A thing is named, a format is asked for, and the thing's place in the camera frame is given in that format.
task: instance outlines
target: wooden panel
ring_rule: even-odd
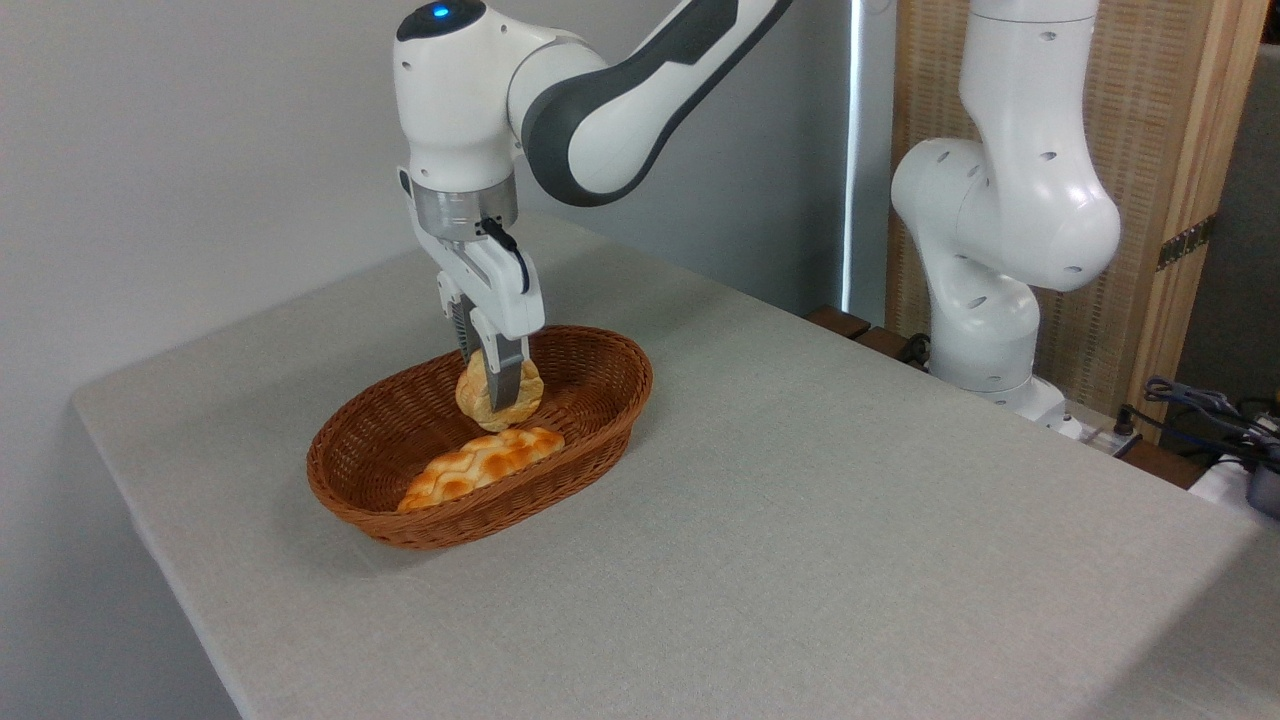
[[[1165,224],[1167,237],[1217,213],[1268,0],[1213,3],[1211,10],[1210,27],[1222,29],[1210,36],[1197,77],[1192,124],[1184,138],[1174,204]],[[1143,413],[1158,419],[1164,419],[1165,406],[1142,400],[1142,387],[1151,375],[1178,374],[1204,258],[1206,250],[1201,249],[1157,272],[1148,297],[1128,397]],[[1147,428],[1146,432],[1158,437],[1158,429]]]
[[[1256,49],[1265,4],[1102,0],[1085,131],[1098,176],[1120,205],[1124,237],[1088,287],[1037,291],[1037,373],[1071,400],[1111,414],[1134,398],[1130,380],[1149,375],[1156,355],[1180,350],[1203,258],[1157,279],[1160,247],[1217,206],[1247,90],[1240,46]],[[957,91],[968,3],[904,0],[899,22],[895,159],[929,137],[975,138]],[[888,274],[888,328],[928,332],[923,270],[896,217]],[[1187,316],[1162,318],[1174,297]]]

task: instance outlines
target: braided bread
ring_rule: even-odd
[[[397,512],[431,507],[493,484],[564,447],[564,436],[534,428],[476,438],[431,460],[413,479]]]

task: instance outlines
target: pastry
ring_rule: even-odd
[[[564,447],[564,436],[534,428],[476,438],[431,460],[408,486],[398,512],[431,507],[493,484]]]
[[[467,369],[458,378],[453,393],[458,409],[490,433],[506,430],[516,423],[527,420],[543,401],[543,378],[532,360],[525,360],[520,366],[520,395],[511,407],[494,413],[489,401],[489,379],[484,372],[484,352],[471,354]]]

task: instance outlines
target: hinge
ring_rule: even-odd
[[[1217,215],[1210,215],[1196,227],[1178,233],[1178,237],[1161,245],[1160,264],[1156,265],[1156,272],[1164,270],[1207,243],[1210,236],[1213,234],[1213,225],[1216,224]]]

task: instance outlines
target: white wall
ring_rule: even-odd
[[[616,60],[673,4],[500,5]],[[0,6],[0,717],[234,716],[68,400],[413,246],[389,72],[413,6]],[[833,301],[847,13],[796,3],[626,201],[526,182],[524,206],[788,310]]]

